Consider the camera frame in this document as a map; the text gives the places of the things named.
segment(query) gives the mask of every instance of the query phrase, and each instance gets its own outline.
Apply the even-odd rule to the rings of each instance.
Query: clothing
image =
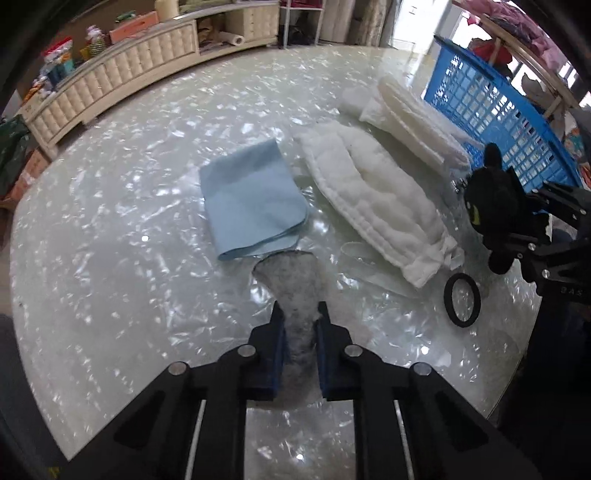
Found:
[[[470,157],[460,142],[484,148],[391,75],[373,88],[344,91],[339,108],[390,133],[439,174],[447,168],[469,168]]]
[[[474,52],[475,55],[482,58],[484,61],[489,61],[492,57],[492,54],[495,51],[495,41],[494,40],[484,40],[480,41],[478,45],[474,45],[473,47],[469,47],[470,50]],[[511,52],[506,49],[506,47],[501,47],[496,57],[497,63],[503,63],[505,65],[509,65],[513,61],[513,55]]]
[[[493,0],[461,0],[460,6],[479,17],[487,15],[521,27],[524,34],[531,39],[533,53],[545,62],[550,70],[557,71],[566,63],[567,59],[556,43],[517,7]],[[476,23],[476,21],[474,19],[468,20],[468,24],[471,23]]]
[[[521,88],[525,92],[526,97],[530,102],[535,105],[539,105],[543,111],[546,111],[554,103],[554,95],[544,90],[544,86],[537,80],[531,80],[527,75],[523,75],[521,79]],[[564,114],[566,113],[566,107],[564,102],[560,102],[559,106],[554,110],[551,118],[548,118],[550,128],[556,135],[556,137],[562,141],[564,138]]]
[[[583,135],[581,130],[573,128],[565,137],[563,142],[566,151],[573,157],[573,160],[577,163],[585,163],[587,161],[585,157],[585,147]]]
[[[199,174],[220,260],[262,255],[297,243],[308,204],[275,140],[217,158]]]
[[[496,23],[499,27],[503,30],[509,32],[513,35],[517,40],[519,40],[523,45],[527,48],[531,49],[531,38],[528,35],[526,29],[521,25],[514,25],[507,20],[498,17],[491,17],[491,20]]]
[[[585,151],[584,160],[591,163],[591,111],[588,108],[571,108],[569,112],[579,127],[579,133]]]
[[[463,263],[435,205],[367,132],[333,121],[297,139],[323,195],[412,285]]]

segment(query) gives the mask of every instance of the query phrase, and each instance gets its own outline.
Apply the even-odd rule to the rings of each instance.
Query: tufted cabinet front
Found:
[[[95,102],[154,68],[188,54],[199,54],[193,23],[165,31],[130,46],[93,66],[78,81],[59,92],[42,108],[33,125],[45,142],[51,142]]]

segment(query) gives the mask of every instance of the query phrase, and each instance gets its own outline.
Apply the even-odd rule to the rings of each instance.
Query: folded white fabric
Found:
[[[463,263],[435,205],[371,135],[333,121],[297,139],[320,191],[412,285]]]
[[[372,88],[345,90],[339,108],[389,132],[439,174],[444,174],[447,168],[469,167],[470,157],[461,142],[484,149],[482,143],[403,87],[392,75],[382,77]]]

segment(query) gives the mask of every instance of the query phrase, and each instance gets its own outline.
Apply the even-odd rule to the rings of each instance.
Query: metal screw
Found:
[[[252,345],[249,345],[248,343],[245,343],[244,345],[238,347],[238,355],[240,356],[247,358],[249,356],[253,356],[255,353],[256,348],[254,348]]]
[[[465,185],[463,184],[463,182],[461,180],[453,181],[452,185],[453,185],[453,189],[456,191],[456,193],[461,193],[462,189],[465,188]]]
[[[347,345],[345,347],[345,355],[347,356],[360,356],[363,353],[363,349],[359,345]]]
[[[187,369],[187,364],[183,363],[183,362],[175,362],[173,364],[170,364],[168,366],[168,373],[171,375],[181,375],[183,373],[185,373],[185,370]]]
[[[431,368],[431,365],[426,364],[425,362],[419,362],[413,365],[413,370],[417,375],[426,377],[433,369]]]

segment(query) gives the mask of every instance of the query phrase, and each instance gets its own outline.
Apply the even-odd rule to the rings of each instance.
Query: white marble table top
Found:
[[[341,92],[385,72],[419,93],[429,76],[407,52],[348,46],[263,48],[202,64],[107,111],[33,186],[12,234],[14,320],[31,388],[66,456],[168,364],[215,361],[268,320],[273,299],[252,279],[256,259],[215,257],[198,171],[272,137],[309,201],[298,247],[321,260],[335,316],[348,316],[354,337],[384,360],[428,362],[479,411],[491,411],[539,305],[518,267],[492,275],[476,235],[439,196],[443,180],[372,130],[465,248],[482,312],[468,329],[451,324],[443,309],[449,272],[418,299],[355,278],[340,249],[361,239],[322,198],[293,140],[315,122],[355,124],[337,109]],[[354,478],[348,402],[250,408],[247,419],[247,478]]]

